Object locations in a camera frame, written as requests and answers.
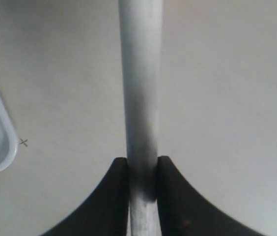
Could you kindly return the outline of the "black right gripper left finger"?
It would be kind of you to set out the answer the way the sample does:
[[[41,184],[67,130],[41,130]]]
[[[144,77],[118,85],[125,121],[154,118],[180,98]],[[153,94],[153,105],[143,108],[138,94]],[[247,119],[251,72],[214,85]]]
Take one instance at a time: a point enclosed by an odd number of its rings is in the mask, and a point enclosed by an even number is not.
[[[125,236],[129,211],[127,159],[115,158],[94,191],[45,236]]]

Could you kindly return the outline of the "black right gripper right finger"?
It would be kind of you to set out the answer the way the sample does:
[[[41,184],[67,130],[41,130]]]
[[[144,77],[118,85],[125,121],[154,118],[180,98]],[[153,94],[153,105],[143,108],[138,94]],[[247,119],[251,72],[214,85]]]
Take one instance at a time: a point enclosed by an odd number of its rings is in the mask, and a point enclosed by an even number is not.
[[[257,236],[201,196],[168,156],[158,157],[156,197],[164,236]]]

